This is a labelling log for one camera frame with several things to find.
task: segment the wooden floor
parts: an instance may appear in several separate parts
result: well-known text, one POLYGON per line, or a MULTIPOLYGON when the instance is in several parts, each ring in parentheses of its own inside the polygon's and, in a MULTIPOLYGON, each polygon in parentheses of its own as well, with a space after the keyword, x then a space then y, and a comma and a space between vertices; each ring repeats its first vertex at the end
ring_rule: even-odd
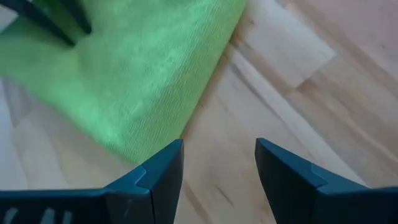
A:
MULTIPOLYGON (((183 134, 175 222, 275 223, 257 137, 361 184, 398 185, 398 3, 248 1, 183 134)), ((99 187, 134 167, 12 83, 4 92, 0 188, 99 187)))

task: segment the green microfiber cloth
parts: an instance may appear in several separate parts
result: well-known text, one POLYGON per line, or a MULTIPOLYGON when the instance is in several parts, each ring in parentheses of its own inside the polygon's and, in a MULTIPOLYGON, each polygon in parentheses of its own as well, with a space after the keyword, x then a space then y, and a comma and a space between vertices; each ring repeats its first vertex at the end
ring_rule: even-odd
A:
POLYGON ((19 18, 0 35, 0 74, 140 163, 181 135, 244 2, 83 0, 85 35, 57 1, 37 0, 77 45, 19 18))

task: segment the black plastic part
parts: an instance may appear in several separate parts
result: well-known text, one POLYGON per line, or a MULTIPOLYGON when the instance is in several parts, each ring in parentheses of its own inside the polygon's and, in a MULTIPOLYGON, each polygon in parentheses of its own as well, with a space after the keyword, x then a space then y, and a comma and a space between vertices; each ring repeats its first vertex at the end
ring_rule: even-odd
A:
POLYGON ((43 29, 49 31, 56 37, 65 41, 66 44, 74 46, 74 41, 71 40, 54 22, 52 22, 42 11, 35 7, 32 3, 26 0, 0 0, 0 4, 19 15, 25 16, 41 26, 43 29))
POLYGON ((103 189, 0 191, 0 223, 173 223, 182 170, 176 140, 103 189))
POLYGON ((256 162, 278 224, 398 223, 398 188, 369 189, 265 139, 256 162))
MULTIPOLYGON (((76 23, 87 33, 91 33, 91 26, 86 14, 76 0, 60 0, 66 10, 76 20, 76 23)), ((29 18, 41 28, 49 31, 54 36, 62 39, 67 45, 74 46, 75 42, 67 36, 54 22, 51 21, 42 11, 27 0, 0 0, 0 5, 8 7, 18 14, 29 18)))

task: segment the light wood surface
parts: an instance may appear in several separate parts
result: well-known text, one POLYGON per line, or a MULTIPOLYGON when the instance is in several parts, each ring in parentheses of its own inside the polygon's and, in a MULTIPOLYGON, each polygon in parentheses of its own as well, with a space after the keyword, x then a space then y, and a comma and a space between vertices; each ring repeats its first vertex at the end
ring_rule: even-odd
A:
MULTIPOLYGON (((175 222, 275 223, 257 137, 361 184, 398 185, 397 6, 249 0, 183 133, 175 222)), ((0 96, 0 188, 100 187, 134 168, 15 84, 0 96)))

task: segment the microfiber cloth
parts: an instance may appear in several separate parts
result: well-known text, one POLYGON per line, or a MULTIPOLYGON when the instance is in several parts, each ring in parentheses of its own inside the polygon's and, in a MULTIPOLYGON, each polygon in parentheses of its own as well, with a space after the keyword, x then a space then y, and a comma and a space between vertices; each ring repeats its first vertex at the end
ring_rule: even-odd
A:
POLYGON ((57 1, 37 0, 77 45, 20 17, 0 35, 0 74, 138 164, 181 135, 244 3, 84 0, 85 35, 57 1))

